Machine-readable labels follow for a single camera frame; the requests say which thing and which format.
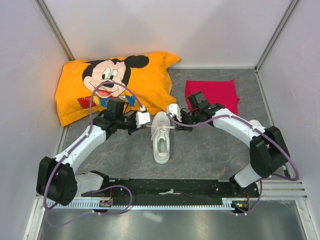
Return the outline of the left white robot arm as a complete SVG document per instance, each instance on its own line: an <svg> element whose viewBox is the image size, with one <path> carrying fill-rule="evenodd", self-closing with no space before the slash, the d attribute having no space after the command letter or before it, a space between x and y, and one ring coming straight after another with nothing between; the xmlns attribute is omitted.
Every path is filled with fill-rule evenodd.
<svg viewBox="0 0 320 240"><path fill-rule="evenodd" d="M126 130L129 135L151 121L145 107L123 112L126 103L112 99L107 108L92 119L83 134L67 149L53 158L44 157L38 168L36 192L62 206L72 202L76 196L94 192L106 196L110 185L106 176L97 171L77 175L82 162L117 130Z"/></svg>

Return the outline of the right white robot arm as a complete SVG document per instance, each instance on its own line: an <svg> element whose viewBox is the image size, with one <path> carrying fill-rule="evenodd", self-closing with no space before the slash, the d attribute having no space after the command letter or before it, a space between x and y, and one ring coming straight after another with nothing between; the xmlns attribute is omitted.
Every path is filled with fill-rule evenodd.
<svg viewBox="0 0 320 240"><path fill-rule="evenodd" d="M167 114L177 130L192 131L208 124L231 134L249 148L249 164L229 180L233 196L242 196L249 185L270 177L288 162L289 152L277 127L266 128L257 121L245 120L220 103L210 103L201 91L189 95L188 100L191 110L176 103L167 106Z"/></svg>

